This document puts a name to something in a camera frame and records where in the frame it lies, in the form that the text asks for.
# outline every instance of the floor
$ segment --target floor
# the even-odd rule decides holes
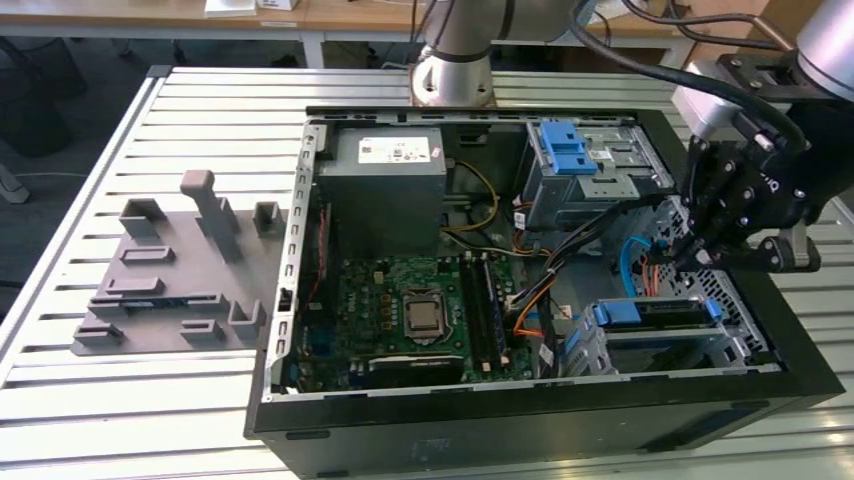
[[[168,41],[135,40],[130,45],[132,54],[124,58],[118,55],[124,47],[123,42],[114,45],[107,39],[86,39],[66,43],[88,83],[84,95],[58,104],[75,140],[62,152],[36,159],[20,157],[0,142],[0,163],[15,174],[87,174],[150,65],[175,64]],[[296,42],[186,41],[180,46],[191,66],[288,67],[303,62],[302,47]],[[331,67],[364,67],[368,55],[366,46],[330,44],[326,47]],[[0,285],[27,280],[84,178],[24,176],[20,181],[31,191],[30,201],[23,205],[10,205],[0,198]],[[0,286],[0,319],[12,306],[16,294],[18,289]]]

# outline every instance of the motherboard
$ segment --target motherboard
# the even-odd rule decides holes
[[[533,378],[501,308],[517,291],[507,257],[350,259],[338,280],[334,319],[304,327],[303,390]]]

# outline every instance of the green motherboard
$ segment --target green motherboard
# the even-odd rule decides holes
[[[478,288],[489,288],[494,300],[503,302],[517,291],[510,261],[503,256],[344,260],[334,320],[326,317],[326,321],[307,322],[304,327],[303,388],[360,389],[364,362],[407,355],[462,357],[459,383],[531,378],[527,344],[513,339],[509,332],[498,332],[503,319],[486,310],[486,293],[471,293],[475,287],[467,279],[475,262],[490,277],[479,277]],[[473,326],[473,310],[479,311],[478,318],[489,317],[481,326]],[[499,344],[506,342],[498,350],[491,343],[497,336]],[[486,352],[490,348],[493,357]],[[501,361],[490,366],[495,352],[501,352]]]

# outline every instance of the ram slot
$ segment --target ram slot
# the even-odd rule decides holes
[[[479,308],[479,327],[483,335],[483,343],[486,344],[486,354],[490,360],[491,370],[501,368],[501,353],[498,350],[498,342],[495,341],[495,333],[493,326],[493,311],[490,305],[490,297],[493,295],[491,283],[486,276],[486,261],[481,258],[474,260],[474,276],[477,286],[477,299]]]
[[[499,357],[499,363],[502,368],[510,364],[510,358],[507,357],[507,340],[505,338],[505,315],[502,313],[502,305],[498,301],[498,287],[495,286],[495,280],[493,277],[493,270],[490,268],[489,260],[483,260],[483,278],[486,279],[486,291],[489,302],[489,317],[491,322],[493,338],[497,347],[497,353]]]
[[[482,309],[478,301],[477,268],[474,260],[465,258],[462,255],[459,259],[459,279],[463,288],[463,307],[466,308],[473,364],[483,372],[490,372],[489,337],[482,326],[485,322],[482,321]]]

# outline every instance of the slotted metal table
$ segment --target slotted metal table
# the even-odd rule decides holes
[[[130,198],[192,208],[188,169],[211,169],[235,209],[287,208],[308,105],[404,106],[406,76],[359,70],[176,68],[146,79],[0,329],[0,478],[294,478],[243,438],[251,350],[76,357],[68,347],[123,233]],[[671,86],[633,75],[497,73],[507,107],[662,110]],[[811,227],[815,274],[775,278],[854,389],[854,234],[837,200]],[[854,477],[854,393],[779,415],[693,452],[427,472],[407,478]]]

